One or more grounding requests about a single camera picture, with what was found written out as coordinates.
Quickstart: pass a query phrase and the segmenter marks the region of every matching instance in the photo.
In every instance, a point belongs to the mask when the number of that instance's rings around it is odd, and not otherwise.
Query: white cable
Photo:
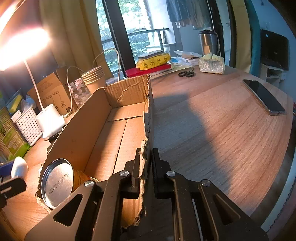
[[[37,97],[38,97],[39,103],[40,103],[40,105],[41,105],[41,109],[44,110],[44,107],[43,107],[43,105],[42,105],[42,102],[41,102],[41,99],[40,99],[40,96],[39,96],[39,92],[38,92],[38,89],[37,89],[37,86],[36,86],[35,80],[34,80],[34,78],[33,78],[33,75],[32,75],[32,73],[31,73],[31,70],[30,70],[30,68],[29,68],[29,66],[28,66],[28,63],[27,63],[27,61],[26,61],[25,59],[24,59],[24,63],[25,63],[25,65],[26,65],[26,67],[27,67],[27,70],[28,70],[29,75],[30,75],[30,77],[31,77],[31,80],[32,80],[32,82],[33,82],[33,85],[34,85],[35,91],[36,91],[36,93],[37,93]]]
[[[119,58],[119,52],[117,51],[117,49],[110,48],[110,49],[106,49],[106,50],[104,50],[102,53],[105,53],[105,52],[108,51],[108,50],[115,50],[116,53],[117,53],[117,57],[118,57],[118,81],[119,81],[119,80],[120,80],[120,58]],[[94,61],[93,61],[93,68],[94,68],[94,63],[95,63],[96,59],[97,59],[102,53],[100,53],[100,54],[94,59]]]
[[[69,86],[68,70],[69,70],[71,67],[73,67],[73,68],[77,68],[77,69],[79,69],[82,73],[84,73],[84,71],[83,71],[82,69],[80,69],[80,68],[78,68],[78,67],[76,67],[76,66],[69,66],[69,67],[67,68],[67,73],[66,73],[66,79],[67,79],[67,85],[68,85],[68,86]],[[71,98],[71,108],[70,108],[70,111],[69,111],[67,114],[64,115],[65,117],[67,117],[67,116],[71,113],[72,106],[73,106],[73,99],[72,99],[72,93],[71,93],[70,88],[69,88],[69,92],[70,92],[70,98]]]
[[[217,41],[218,41],[218,53],[220,53],[220,56],[221,56],[221,49],[220,49],[220,41],[219,41],[219,37],[218,37],[218,34],[215,32],[215,34],[217,35]]]

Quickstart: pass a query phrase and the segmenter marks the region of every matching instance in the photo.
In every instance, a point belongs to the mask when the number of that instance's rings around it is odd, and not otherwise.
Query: desk lamp
[[[5,69],[19,63],[24,62],[34,88],[42,111],[36,116],[36,121],[41,127],[44,139],[48,139],[58,133],[65,125],[64,116],[61,116],[53,104],[43,107],[39,96],[33,75],[28,66],[26,59],[36,55],[40,50],[46,47],[49,42],[49,36],[42,28],[34,28],[21,32],[13,36],[2,48],[0,48],[0,70]]]

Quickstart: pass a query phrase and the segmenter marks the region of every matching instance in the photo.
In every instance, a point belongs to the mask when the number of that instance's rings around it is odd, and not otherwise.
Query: curtain
[[[59,67],[92,68],[103,46],[95,0],[39,0],[43,28],[48,32],[50,48]],[[113,77],[104,55],[96,60],[106,79]]]
[[[250,74],[260,77],[261,35],[259,19],[252,1],[244,0],[244,2],[248,11],[251,28],[252,52]]]
[[[237,26],[237,69],[250,72],[251,67],[251,29],[244,0],[230,0]]]

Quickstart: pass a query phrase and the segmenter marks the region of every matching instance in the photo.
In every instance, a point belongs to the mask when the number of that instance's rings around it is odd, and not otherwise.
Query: scissors
[[[194,70],[194,68],[192,68],[192,70],[190,70],[190,71],[182,71],[178,75],[180,77],[184,77],[185,76],[187,78],[190,78],[190,77],[193,77],[195,75],[195,73],[193,72],[193,70]]]

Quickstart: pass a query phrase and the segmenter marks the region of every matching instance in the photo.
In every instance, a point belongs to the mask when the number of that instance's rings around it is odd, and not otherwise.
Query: stack of paper cups
[[[81,78],[91,94],[98,88],[106,86],[106,79],[102,66],[89,70],[88,72],[82,74]]]

